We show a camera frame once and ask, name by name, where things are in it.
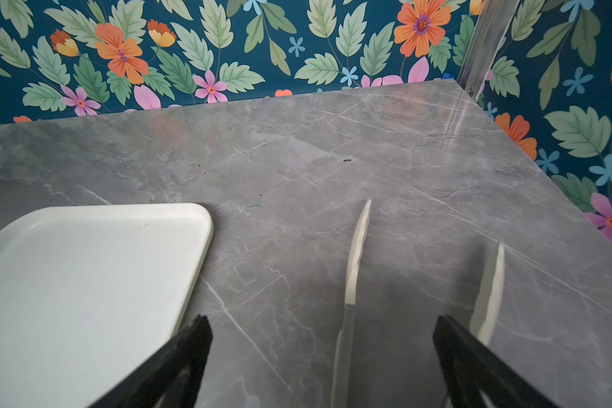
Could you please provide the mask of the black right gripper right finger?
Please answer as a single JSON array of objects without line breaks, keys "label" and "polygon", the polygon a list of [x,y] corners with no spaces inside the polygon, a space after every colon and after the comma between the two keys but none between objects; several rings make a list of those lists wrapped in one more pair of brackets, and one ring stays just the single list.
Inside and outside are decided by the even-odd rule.
[{"label": "black right gripper right finger", "polygon": [[433,344],[450,407],[554,407],[451,316],[439,316]]}]

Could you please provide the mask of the steel tongs with white tips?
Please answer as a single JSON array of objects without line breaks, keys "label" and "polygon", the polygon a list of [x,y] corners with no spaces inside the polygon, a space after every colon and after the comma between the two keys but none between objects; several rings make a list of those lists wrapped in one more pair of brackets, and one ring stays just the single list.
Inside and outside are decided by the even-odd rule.
[{"label": "steel tongs with white tips", "polygon": [[[343,326],[341,327],[334,357],[331,407],[347,406],[350,383],[355,327],[355,306],[360,260],[367,239],[372,201],[367,200],[360,213],[351,241],[345,277]],[[487,346],[493,336],[503,300],[505,282],[505,246],[500,242],[488,258],[477,297],[469,331]]]}]

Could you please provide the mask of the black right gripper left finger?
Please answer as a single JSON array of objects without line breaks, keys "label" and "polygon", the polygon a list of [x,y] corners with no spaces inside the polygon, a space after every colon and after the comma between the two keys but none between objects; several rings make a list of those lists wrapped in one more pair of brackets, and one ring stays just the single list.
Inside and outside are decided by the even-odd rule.
[{"label": "black right gripper left finger", "polygon": [[197,316],[92,406],[195,406],[212,335],[207,317]]}]

